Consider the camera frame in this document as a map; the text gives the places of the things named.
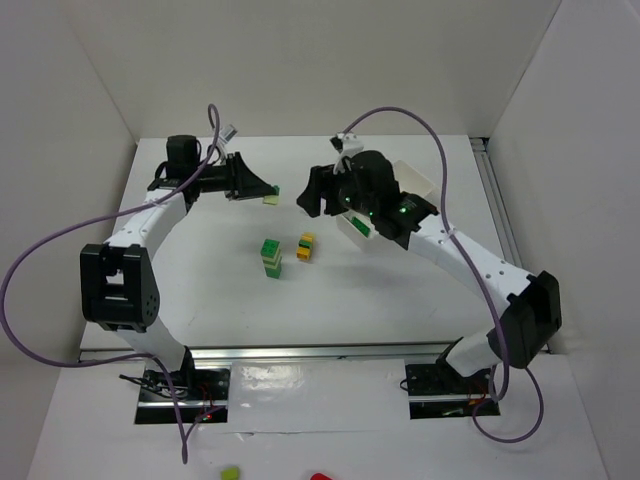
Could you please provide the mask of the green lego brick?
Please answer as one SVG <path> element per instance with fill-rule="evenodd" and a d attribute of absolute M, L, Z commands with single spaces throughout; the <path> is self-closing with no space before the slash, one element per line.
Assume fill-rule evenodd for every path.
<path fill-rule="evenodd" d="M 371 228 L 358 217 L 353 216 L 350 220 L 351 224 L 358 230 L 358 232 L 365 238 L 368 238 L 371 233 Z"/>

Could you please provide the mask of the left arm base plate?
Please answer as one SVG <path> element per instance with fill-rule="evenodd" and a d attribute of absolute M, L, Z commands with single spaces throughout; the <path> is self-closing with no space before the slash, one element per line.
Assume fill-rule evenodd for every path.
<path fill-rule="evenodd" d="M 175 412 L 166 379 L 154 371 L 142 377 L 126 377 L 139 388 L 134 417 L 137 425 L 175 424 Z M 228 398 L 231 380 L 229 368 L 197 369 L 190 387 L 175 383 L 176 396 L 185 424 L 203 415 L 200 423 L 222 424 L 228 421 Z"/>

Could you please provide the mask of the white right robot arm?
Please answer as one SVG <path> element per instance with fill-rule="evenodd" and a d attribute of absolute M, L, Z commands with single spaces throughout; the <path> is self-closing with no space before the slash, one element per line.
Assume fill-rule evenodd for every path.
<path fill-rule="evenodd" d="M 499 258 L 446 223 L 425 198 L 401 190 L 378 151 L 311 169 L 296 203 L 310 217 L 362 214 L 382 237 L 431 261 L 487 301 L 494 326 L 463 337 L 439 357 L 452 377 L 498 364 L 524 370 L 562 325 L 560 287 L 549 272 L 530 273 Z"/>

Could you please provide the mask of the white divided plastic container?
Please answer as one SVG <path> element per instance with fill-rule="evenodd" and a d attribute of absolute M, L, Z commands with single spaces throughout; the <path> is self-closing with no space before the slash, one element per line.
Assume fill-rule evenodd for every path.
<path fill-rule="evenodd" d="M 358 167 L 372 168 L 380 176 L 377 183 L 380 212 L 374 217 L 366 216 L 373 229 L 385 239 L 407 250 L 410 236 L 420 230 L 420 223 L 429 216 L 439 214 L 437 207 L 415 193 L 402 190 L 394 165 L 384 156 L 369 160 L 353 158 L 347 163 L 346 171 Z"/>

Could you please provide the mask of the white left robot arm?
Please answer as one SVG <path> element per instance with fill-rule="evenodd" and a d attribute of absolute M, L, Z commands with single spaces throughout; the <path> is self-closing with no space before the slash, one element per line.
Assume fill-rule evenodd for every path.
<path fill-rule="evenodd" d="M 223 143 L 203 150 L 194 136 L 171 136 L 142 210 L 103 243 L 88 244 L 80 253 L 83 316 L 143 356 L 141 383 L 148 389 L 189 392 L 196 387 L 190 349 L 159 317 L 152 260 L 199 197 L 216 192 L 229 200 L 245 200 L 273 195 L 276 189 L 254 174 L 240 153 L 227 153 Z"/>

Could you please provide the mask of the pale yellow-green lego brick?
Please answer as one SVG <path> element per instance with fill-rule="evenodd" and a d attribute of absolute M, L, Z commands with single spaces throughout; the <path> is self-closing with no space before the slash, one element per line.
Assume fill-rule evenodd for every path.
<path fill-rule="evenodd" d="M 267 205 L 277 205 L 279 202 L 278 195 L 269 195 L 263 198 L 263 203 Z"/>

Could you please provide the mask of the yellow and green lego stack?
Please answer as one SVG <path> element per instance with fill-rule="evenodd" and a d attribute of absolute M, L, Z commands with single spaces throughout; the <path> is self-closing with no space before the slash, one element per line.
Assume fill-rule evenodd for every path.
<path fill-rule="evenodd" d="M 305 232 L 300 236 L 296 249 L 296 257 L 302 261 L 309 261 L 312 257 L 315 235 L 311 232 Z"/>

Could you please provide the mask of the green and cream lego stack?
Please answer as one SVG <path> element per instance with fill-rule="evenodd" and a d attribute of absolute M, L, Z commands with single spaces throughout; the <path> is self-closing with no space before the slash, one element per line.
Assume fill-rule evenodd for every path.
<path fill-rule="evenodd" d="M 280 242 L 273 239 L 265 239 L 260 255 L 265 274 L 269 278 L 279 279 L 282 271 L 282 250 Z"/>

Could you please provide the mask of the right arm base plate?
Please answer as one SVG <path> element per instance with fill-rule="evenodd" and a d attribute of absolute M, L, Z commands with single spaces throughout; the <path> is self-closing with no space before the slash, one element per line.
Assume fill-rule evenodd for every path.
<path fill-rule="evenodd" d="M 410 419 L 471 417 L 476 406 L 479 416 L 499 416 L 488 393 L 489 373 L 484 369 L 464 378 L 436 364 L 406 364 L 399 387 L 408 395 Z"/>

